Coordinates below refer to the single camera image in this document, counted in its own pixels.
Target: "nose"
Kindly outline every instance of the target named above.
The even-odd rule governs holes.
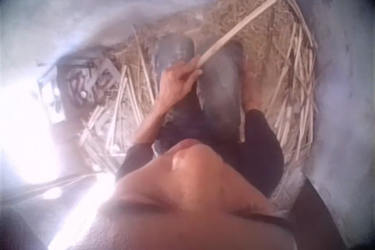
[[[175,153],[172,173],[185,210],[209,210],[219,206],[223,160],[206,145],[197,144]]]

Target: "hand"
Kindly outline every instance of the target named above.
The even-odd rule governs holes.
[[[198,58],[190,63],[178,62],[163,71],[156,99],[162,111],[169,111],[192,90],[194,82],[203,73],[196,69],[197,62]]]

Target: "concrete wall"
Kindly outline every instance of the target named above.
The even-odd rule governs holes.
[[[62,56],[118,43],[130,24],[213,0],[1,0],[1,84],[39,77]]]
[[[297,0],[318,41],[315,142],[307,175],[347,246],[374,229],[374,5]]]

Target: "fingers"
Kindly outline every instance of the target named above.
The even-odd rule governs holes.
[[[198,64],[199,58],[193,58],[189,63],[179,65],[179,67],[176,68],[176,73],[179,77],[184,76],[185,74],[189,74],[196,70],[196,66]]]
[[[192,90],[193,84],[197,81],[198,77],[203,73],[203,70],[193,71],[183,85],[183,92],[187,94]]]

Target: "leg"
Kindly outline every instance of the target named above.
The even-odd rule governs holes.
[[[200,48],[203,54],[215,40]],[[203,111],[218,141],[238,142],[240,117],[240,64],[243,47],[229,42],[203,66],[199,88],[203,98]]]
[[[164,36],[156,47],[155,71],[158,83],[160,83],[164,69],[180,60],[187,63],[193,57],[194,43],[190,38],[177,33]],[[155,142],[155,149],[158,153],[167,151],[173,145],[187,138],[205,142],[207,126],[200,109],[196,85],[183,100],[173,107],[173,110],[168,113],[167,119],[170,121],[162,127]]]
[[[240,146],[237,171],[262,194],[271,196],[284,171],[284,156],[261,111],[246,113],[245,142]]]

